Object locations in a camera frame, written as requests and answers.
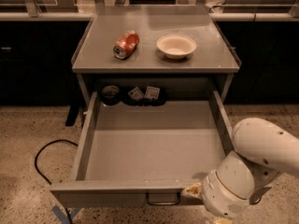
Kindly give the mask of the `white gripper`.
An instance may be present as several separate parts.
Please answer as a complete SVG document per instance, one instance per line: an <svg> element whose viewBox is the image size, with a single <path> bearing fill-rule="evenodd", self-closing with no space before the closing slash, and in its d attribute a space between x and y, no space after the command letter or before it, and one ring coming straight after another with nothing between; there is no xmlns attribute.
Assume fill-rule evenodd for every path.
<svg viewBox="0 0 299 224"><path fill-rule="evenodd" d="M203 201L208 212L220 217L213 224L233 224L228 218L237 218L249 206L248 200L243 200L228 190L212 170L201 182L192 184L181 192L186 198L194 198Z"/></svg>

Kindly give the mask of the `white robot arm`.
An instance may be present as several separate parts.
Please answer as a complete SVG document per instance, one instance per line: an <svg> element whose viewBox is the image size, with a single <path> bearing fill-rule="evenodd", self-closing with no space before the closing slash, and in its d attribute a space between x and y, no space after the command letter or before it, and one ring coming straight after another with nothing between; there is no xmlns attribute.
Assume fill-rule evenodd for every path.
<svg viewBox="0 0 299 224"><path fill-rule="evenodd" d="M299 177L299 139L276 124L243 119L232 129L232 141L221 164L181 192L218 217L238 217L283 173Z"/></svg>

